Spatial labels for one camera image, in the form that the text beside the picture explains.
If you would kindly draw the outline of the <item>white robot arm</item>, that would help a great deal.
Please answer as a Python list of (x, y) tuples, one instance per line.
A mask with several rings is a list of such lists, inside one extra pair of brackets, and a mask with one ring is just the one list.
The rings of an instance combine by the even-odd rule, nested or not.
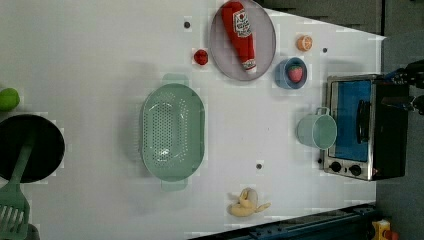
[[(424, 60), (409, 63), (405, 68), (399, 68), (384, 76), (383, 83), (396, 86), (413, 86), (424, 89)], [(424, 114), (423, 96), (384, 97), (383, 105), (404, 111)]]

